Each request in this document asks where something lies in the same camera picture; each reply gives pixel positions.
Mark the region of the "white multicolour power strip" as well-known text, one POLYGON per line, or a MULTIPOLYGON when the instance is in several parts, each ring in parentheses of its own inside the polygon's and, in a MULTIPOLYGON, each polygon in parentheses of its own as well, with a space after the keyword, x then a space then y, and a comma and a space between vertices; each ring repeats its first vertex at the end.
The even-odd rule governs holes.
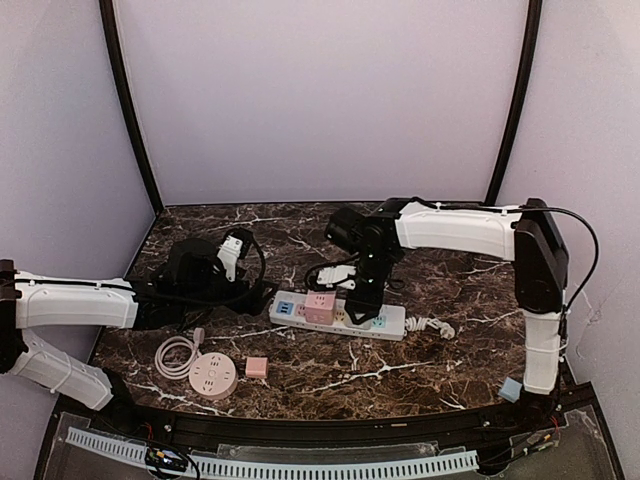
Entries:
POLYGON ((379 317, 371 328, 351 325, 345 311, 345 301, 336 296, 336 311, 332 325, 309 324, 304 318, 304 302, 307 294, 278 291, 269 308, 273 324, 352 337, 402 341, 408 333, 435 330, 441 338, 451 340, 455 329, 447 322, 428 317, 407 317, 400 306, 383 305, 379 317))

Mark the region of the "pink cube socket adapter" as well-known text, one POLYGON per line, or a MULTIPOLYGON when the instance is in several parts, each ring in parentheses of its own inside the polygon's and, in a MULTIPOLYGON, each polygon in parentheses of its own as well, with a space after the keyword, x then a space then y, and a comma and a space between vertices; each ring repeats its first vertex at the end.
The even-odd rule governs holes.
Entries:
POLYGON ((332 325, 335 311, 335 291, 308 291, 304 302, 304 318, 307 323, 315 325, 332 325))

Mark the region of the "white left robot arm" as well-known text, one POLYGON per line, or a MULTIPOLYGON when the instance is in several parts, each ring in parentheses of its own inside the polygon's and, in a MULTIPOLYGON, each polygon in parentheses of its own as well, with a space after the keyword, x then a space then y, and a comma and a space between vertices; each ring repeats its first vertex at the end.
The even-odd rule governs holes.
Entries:
POLYGON ((94 411, 127 408, 133 400, 119 374, 92 367, 36 335, 45 326, 99 326, 137 331, 187 328, 187 317, 218 307, 258 315, 276 284, 259 269, 241 266, 263 251, 250 232, 232 231, 220 245, 189 238, 172 245, 166 260, 137 279, 79 280, 18 270, 1 262, 1 371, 26 378, 94 411))

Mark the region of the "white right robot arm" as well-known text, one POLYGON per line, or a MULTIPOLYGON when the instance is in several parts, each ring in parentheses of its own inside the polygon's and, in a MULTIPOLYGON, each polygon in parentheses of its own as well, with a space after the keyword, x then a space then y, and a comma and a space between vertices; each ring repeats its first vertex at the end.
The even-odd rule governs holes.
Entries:
POLYGON ((325 236, 351 257, 321 268, 311 287, 345 289, 346 312, 356 325, 378 315, 392 270, 410 250, 443 249, 510 263, 525 318, 524 389, 537 395, 554 390, 569 254, 544 201, 483 207, 391 198, 368 215, 339 209, 325 236))

